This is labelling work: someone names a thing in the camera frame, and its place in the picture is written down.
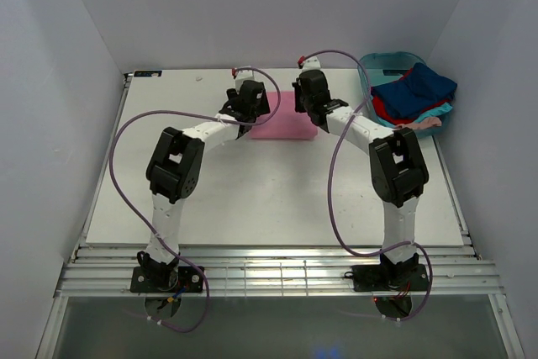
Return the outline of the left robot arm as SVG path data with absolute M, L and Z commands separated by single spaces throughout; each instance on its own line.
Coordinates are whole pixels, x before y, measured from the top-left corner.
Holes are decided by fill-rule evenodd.
M 137 254 L 140 270 L 153 288 L 167 291 L 178 284 L 180 222 L 186 199 L 198 185 L 203 154 L 245 135 L 270 113 L 263 82 L 239 73 L 235 87 L 213 120 L 184 130 L 168 127 L 161 132 L 146 169 L 152 194 L 151 226 L 147 247 Z

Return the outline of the pink t shirt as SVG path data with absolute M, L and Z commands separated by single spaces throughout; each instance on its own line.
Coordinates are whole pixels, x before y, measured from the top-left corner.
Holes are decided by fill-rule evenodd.
M 313 140 L 318 128 L 307 114 L 295 111 L 293 92 L 282 92 L 281 103 L 275 115 L 266 123 L 253 127 L 249 136 L 253 140 Z

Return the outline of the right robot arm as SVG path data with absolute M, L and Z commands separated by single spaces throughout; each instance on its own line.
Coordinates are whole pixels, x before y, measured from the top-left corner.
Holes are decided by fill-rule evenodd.
M 415 216 L 429 173 L 418 139 L 411 129 L 389 129 L 375 123 L 348 103 L 333 98 L 327 77 L 314 56 L 301 57 L 293 83 L 295 110 L 311 123 L 364 152 L 372 186 L 383 206 L 383 242 L 377 264 L 354 265 L 345 277 L 357 292 L 422 292 L 431 286 L 429 268 L 419 259 Z

